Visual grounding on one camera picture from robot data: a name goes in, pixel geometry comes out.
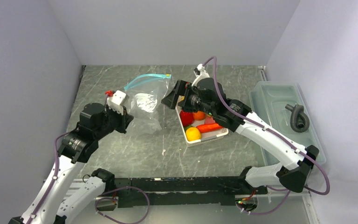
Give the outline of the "clear zip top bag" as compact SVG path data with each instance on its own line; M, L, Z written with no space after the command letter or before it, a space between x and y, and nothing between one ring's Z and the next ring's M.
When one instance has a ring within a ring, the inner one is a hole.
M129 97L126 107L128 113L134 117L129 130L145 134L161 130L158 107L162 98L167 95L171 78L171 74L142 74L124 87L124 92Z

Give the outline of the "yellow lemon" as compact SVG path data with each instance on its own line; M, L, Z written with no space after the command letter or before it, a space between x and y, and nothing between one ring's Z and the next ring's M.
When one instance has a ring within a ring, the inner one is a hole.
M185 134L188 141L200 140L202 137L201 132L196 127L189 127Z

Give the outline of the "white perforated plastic basket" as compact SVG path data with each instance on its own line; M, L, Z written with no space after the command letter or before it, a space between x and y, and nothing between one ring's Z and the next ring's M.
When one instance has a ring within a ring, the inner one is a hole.
M201 145L201 144L204 144L206 142L213 141L213 140L219 140L219 139L222 139L224 136L228 135L229 130L227 128L222 128L222 129L219 129L219 130L215 130L215 131L211 131L211 132L207 132L207 133L202 133L201 138L199 140L189 141L187 139L187 137L186 137L186 130L185 130L185 127L182 124L182 119L180 117L181 107L178 105L178 103L180 101L182 101L183 99L184 99L184 96L179 95L179 98L177 100L176 107L175 107L175 112L176 112L177 117L178 117L178 119L180 121L180 127L181 127L181 131L182 131L182 135L184 136L184 141L185 141L185 143L186 143L186 145L188 147Z

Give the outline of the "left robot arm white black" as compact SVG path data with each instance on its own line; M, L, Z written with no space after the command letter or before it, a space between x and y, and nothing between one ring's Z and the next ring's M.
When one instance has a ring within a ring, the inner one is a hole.
M55 146L55 162L38 195L11 224L68 224L70 205L61 203L76 175L98 149L98 142L117 131L126 133L134 117L123 105L100 103L87 104L79 115L76 127L59 136L60 146Z

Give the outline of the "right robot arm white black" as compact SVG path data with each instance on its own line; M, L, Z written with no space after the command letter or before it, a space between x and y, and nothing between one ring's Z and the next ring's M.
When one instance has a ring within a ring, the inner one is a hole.
M204 112L221 127L249 138L278 160L275 165L245 168L238 181L242 193L249 194L264 185L282 185L296 193L305 189L319 149L314 145L306 147L279 133L249 106L227 98L221 84L215 84L213 78L202 79L197 84L179 80L161 103L170 109L179 106L185 112Z

